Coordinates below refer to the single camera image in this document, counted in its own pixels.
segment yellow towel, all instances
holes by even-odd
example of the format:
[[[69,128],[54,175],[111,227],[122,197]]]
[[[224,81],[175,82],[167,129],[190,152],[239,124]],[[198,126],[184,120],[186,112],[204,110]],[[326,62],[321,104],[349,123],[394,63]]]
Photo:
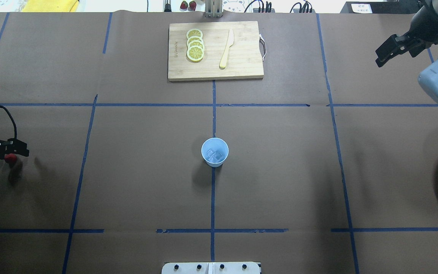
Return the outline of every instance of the yellow towel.
[[[23,12],[74,12],[77,0],[29,0]]]

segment cup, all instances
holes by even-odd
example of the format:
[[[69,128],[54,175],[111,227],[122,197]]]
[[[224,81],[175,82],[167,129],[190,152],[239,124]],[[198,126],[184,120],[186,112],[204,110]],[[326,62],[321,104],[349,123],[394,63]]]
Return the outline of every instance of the cup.
[[[219,167],[229,155],[229,147],[220,138],[210,138],[202,144],[202,157],[211,167]]]

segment lime slice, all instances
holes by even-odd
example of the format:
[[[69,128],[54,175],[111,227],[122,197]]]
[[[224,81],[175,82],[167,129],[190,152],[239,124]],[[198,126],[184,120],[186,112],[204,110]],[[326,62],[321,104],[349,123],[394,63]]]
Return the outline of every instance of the lime slice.
[[[199,36],[200,38],[202,38],[204,35],[202,31],[200,31],[200,29],[191,29],[187,31],[187,39],[191,38],[192,36]]]
[[[187,48],[193,47],[193,46],[199,46],[202,49],[204,49],[204,43],[200,40],[193,40],[188,45]]]
[[[192,62],[199,62],[204,58],[204,49],[202,49],[200,46],[192,46],[189,49],[187,49],[187,57]]]
[[[190,42],[195,41],[195,40],[203,42],[202,38],[200,38],[199,36],[191,36],[190,38],[187,39],[187,45],[189,45]]]

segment strawberry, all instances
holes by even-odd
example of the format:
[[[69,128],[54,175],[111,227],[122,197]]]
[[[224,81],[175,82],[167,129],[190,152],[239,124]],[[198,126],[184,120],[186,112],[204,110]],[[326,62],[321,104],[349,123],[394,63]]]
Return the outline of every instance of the strawberry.
[[[197,7],[197,3],[195,1],[191,1],[189,3],[190,9],[195,11],[195,8]]]
[[[187,2],[186,2],[186,1],[182,1],[182,4],[180,4],[180,8],[181,8],[182,10],[186,10],[186,9],[188,8],[188,4],[187,4]]]

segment knife blade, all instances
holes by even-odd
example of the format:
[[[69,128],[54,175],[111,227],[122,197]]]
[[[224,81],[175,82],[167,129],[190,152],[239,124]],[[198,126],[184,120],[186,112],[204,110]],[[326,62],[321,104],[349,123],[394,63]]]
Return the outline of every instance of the knife blade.
[[[227,66],[227,59],[229,56],[229,48],[234,44],[234,31],[229,29],[229,34],[227,36],[226,48],[222,54],[221,61],[219,62],[219,68],[224,69]]]

